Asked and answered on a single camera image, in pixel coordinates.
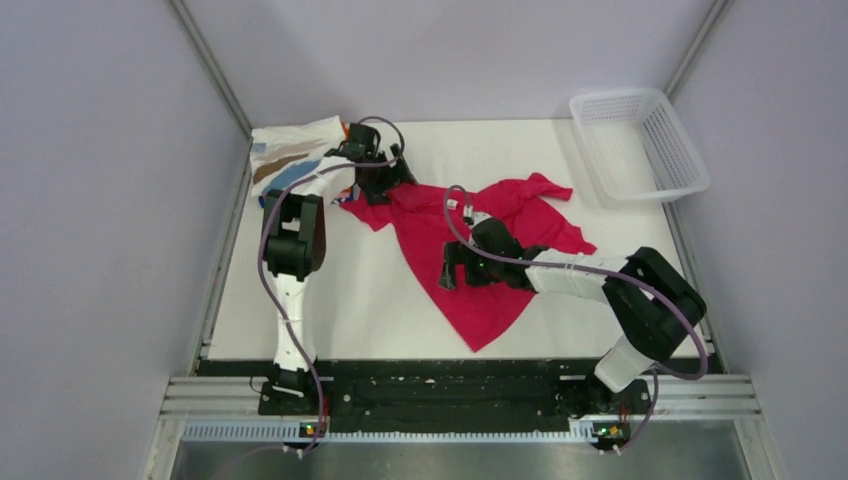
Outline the crimson red t-shirt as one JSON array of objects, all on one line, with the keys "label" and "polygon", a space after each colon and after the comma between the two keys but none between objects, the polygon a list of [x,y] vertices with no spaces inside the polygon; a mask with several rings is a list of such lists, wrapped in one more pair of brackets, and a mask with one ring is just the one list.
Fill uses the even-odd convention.
[{"label": "crimson red t-shirt", "polygon": [[379,231],[393,226],[400,249],[413,275],[466,345],[477,352],[502,335],[523,313],[534,294],[521,267],[479,257],[457,241],[469,238],[462,209],[470,203],[477,212],[500,220],[519,242],[513,257],[541,247],[568,254],[591,255],[594,245],[548,199],[571,199],[574,191],[540,173],[526,179],[506,179],[469,197],[454,191],[450,214],[443,212],[442,187],[402,184],[389,191],[386,204],[370,205],[363,198],[343,209]]}]

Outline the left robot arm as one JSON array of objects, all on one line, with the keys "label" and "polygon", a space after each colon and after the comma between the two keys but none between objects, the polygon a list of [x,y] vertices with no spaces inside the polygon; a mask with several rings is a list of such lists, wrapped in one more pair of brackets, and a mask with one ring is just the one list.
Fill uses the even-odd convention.
[{"label": "left robot arm", "polygon": [[382,204],[389,190],[415,181],[404,158],[405,141],[381,150],[381,135],[369,122],[363,118],[350,124],[332,148],[315,143],[283,166],[261,195],[258,271],[278,313],[277,372],[269,379],[270,395],[282,397],[297,413],[325,414],[327,408],[303,316],[307,278],[326,254],[326,206],[348,187],[368,203]]}]

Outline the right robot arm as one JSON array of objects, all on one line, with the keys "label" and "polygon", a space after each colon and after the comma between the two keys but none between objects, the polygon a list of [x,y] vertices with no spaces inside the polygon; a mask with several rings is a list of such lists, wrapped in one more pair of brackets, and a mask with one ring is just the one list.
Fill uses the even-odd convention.
[{"label": "right robot arm", "polygon": [[482,212],[465,215],[468,238],[445,243],[438,284],[457,289],[503,284],[534,294],[565,294],[607,305],[621,337],[591,373],[566,393],[572,418],[614,411],[627,388],[645,371],[658,372],[685,340],[699,355],[693,378],[704,376],[708,355],[696,332],[707,312],[701,295],[657,250],[640,247],[627,256],[569,254],[552,246],[524,246],[506,225]]}]

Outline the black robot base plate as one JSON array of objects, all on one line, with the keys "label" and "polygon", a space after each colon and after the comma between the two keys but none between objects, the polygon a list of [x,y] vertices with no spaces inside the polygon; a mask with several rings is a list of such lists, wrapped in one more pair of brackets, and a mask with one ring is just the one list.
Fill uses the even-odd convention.
[{"label": "black robot base plate", "polygon": [[650,380],[618,394],[587,381],[593,359],[320,360],[322,386],[294,377],[303,396],[283,392],[268,361],[203,360],[201,377],[261,380],[261,415],[324,413],[332,433],[531,433],[565,431],[591,415],[635,418],[651,402]]}]

